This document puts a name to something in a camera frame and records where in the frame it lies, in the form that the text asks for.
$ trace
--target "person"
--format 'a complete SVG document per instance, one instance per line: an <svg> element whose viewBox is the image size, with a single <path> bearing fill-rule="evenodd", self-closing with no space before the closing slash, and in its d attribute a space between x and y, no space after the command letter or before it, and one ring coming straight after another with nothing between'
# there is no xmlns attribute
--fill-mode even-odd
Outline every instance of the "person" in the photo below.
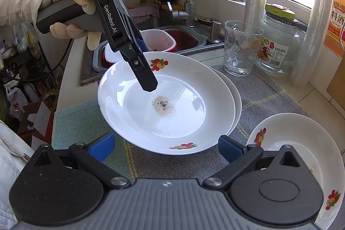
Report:
<svg viewBox="0 0 345 230"><path fill-rule="evenodd" d="M0 0L0 26L14 26L22 22L36 23L39 9L59 0ZM93 0L74 0L87 14L96 10ZM75 25L56 23L50 26L56 38L88 37L88 47L94 50L100 34L83 31ZM9 204L9 191L34 151L0 120L0 230L11 229L17 220Z"/></svg>

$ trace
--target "gray ribbed surface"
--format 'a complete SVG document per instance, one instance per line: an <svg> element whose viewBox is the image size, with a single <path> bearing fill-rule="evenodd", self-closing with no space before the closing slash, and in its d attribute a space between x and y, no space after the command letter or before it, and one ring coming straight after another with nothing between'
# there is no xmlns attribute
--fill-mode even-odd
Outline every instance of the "gray ribbed surface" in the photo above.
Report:
<svg viewBox="0 0 345 230"><path fill-rule="evenodd" d="M195 179L138 179L126 190L114 190L87 218L61 227L19 223L14 230L263 230L240 217L219 191L206 190ZM316 230L311 224L296 228Z"/></svg>

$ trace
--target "orange bottle label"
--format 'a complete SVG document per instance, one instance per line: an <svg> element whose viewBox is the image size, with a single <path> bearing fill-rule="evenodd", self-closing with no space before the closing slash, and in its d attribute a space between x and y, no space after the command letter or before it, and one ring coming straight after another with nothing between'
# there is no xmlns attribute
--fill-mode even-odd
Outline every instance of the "orange bottle label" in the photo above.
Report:
<svg viewBox="0 0 345 230"><path fill-rule="evenodd" d="M340 31L345 21L345 5L337 0L333 2L331 18L329 21L327 35L339 41ZM345 32L342 36L342 42L345 41Z"/></svg>

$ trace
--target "cardboard box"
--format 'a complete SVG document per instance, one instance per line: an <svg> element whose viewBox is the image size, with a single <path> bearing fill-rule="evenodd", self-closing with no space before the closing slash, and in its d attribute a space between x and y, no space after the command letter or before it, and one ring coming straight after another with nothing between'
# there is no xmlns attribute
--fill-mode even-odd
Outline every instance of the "cardboard box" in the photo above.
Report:
<svg viewBox="0 0 345 230"><path fill-rule="evenodd" d="M53 119L54 113L51 112L42 101L26 105L23 107L24 116L20 122L17 135L22 138L29 146L31 146L32 136L51 144L51 136L53 133ZM33 129L28 126L31 123L28 121L28 116L32 113L37 113Z"/></svg>
<svg viewBox="0 0 345 230"><path fill-rule="evenodd" d="M327 92L345 110L345 56L328 85Z"/></svg>

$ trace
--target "glass mug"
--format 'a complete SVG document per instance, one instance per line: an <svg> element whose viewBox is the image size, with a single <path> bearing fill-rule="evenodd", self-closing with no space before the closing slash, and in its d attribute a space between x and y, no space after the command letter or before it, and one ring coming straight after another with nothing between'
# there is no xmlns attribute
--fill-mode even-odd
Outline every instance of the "glass mug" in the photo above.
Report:
<svg viewBox="0 0 345 230"><path fill-rule="evenodd" d="M227 21L224 43L224 69L241 77L249 75L263 38L263 29L242 21Z"/></svg>

